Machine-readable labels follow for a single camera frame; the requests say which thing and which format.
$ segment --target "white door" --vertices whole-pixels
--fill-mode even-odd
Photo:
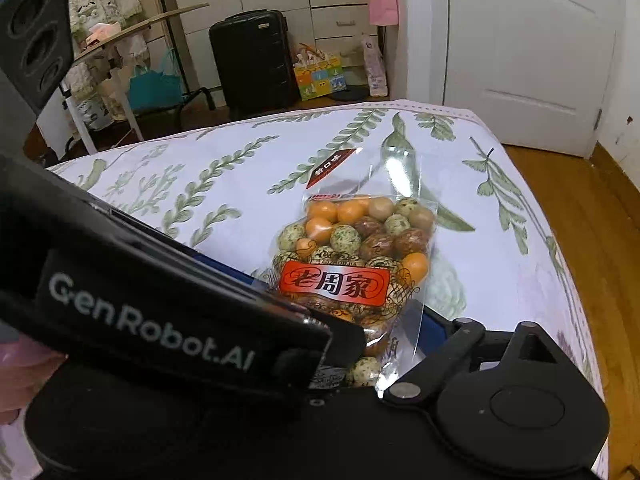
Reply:
[[[588,156],[621,11],[618,0],[450,0],[445,104],[506,144]]]

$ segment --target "plastic snack bag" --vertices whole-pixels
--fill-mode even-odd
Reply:
[[[389,90],[386,84],[385,65],[382,54],[375,41],[370,36],[362,38],[362,50],[364,53],[364,66],[367,69],[367,81],[369,94],[373,97],[386,97]]]
[[[298,220],[277,235],[268,281],[290,300],[361,326],[366,349],[355,366],[342,370],[342,384],[373,386],[383,366],[394,367],[398,338],[390,352],[390,335],[407,301],[418,298],[414,304],[422,307],[437,204],[389,194],[393,176],[378,171],[370,153],[357,152],[335,152],[312,172]],[[352,156],[360,156],[352,171],[366,169],[354,177],[337,171]],[[367,193],[335,193],[354,184]],[[401,354],[413,359],[419,326],[409,332],[402,332]]]

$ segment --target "red label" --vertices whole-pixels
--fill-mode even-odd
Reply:
[[[389,279],[388,269],[287,262],[282,269],[280,290],[312,292],[336,301],[382,306]]]
[[[350,148],[348,150],[338,150],[337,152],[329,155],[327,160],[322,161],[316,168],[314,168],[306,188],[309,189],[311,186],[320,182],[324,177],[335,170],[335,168],[347,160],[347,157],[355,151],[356,148]]]
[[[342,198],[342,195],[312,195],[309,200],[336,200]]]

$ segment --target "bed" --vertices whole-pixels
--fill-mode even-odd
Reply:
[[[422,198],[437,198],[440,217],[428,305],[490,330],[540,323],[602,396],[591,335],[553,232],[503,147],[468,110],[399,100],[288,112],[117,148],[52,171],[251,274],[264,267],[279,229],[296,219],[314,166],[336,149],[389,143],[396,114],[405,140],[437,167],[433,185],[421,190]],[[37,471],[19,426],[1,430],[0,456],[14,464],[12,479]],[[607,463],[605,446],[594,464],[603,478]]]

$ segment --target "teal bag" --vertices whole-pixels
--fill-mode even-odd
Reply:
[[[171,62],[173,73],[167,72],[168,61]],[[174,50],[169,49],[162,58],[160,72],[138,65],[134,67],[133,77],[129,81],[129,105],[134,112],[171,108],[184,101],[182,79],[177,75],[176,65]]]

